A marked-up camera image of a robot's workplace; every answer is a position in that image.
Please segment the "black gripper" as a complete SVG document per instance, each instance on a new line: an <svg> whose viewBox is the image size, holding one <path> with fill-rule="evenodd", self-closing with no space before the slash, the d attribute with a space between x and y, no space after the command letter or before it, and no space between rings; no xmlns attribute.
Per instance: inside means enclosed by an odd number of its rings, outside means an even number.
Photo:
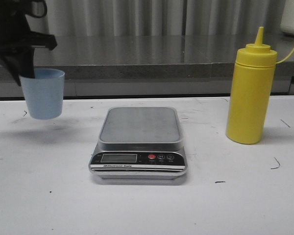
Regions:
<svg viewBox="0 0 294 235"><path fill-rule="evenodd" d="M44 0L0 0L0 64L12 75L18 86L20 76L35 78L34 48L53 50L54 35L33 32L26 16L43 18L47 14Z"/></svg>

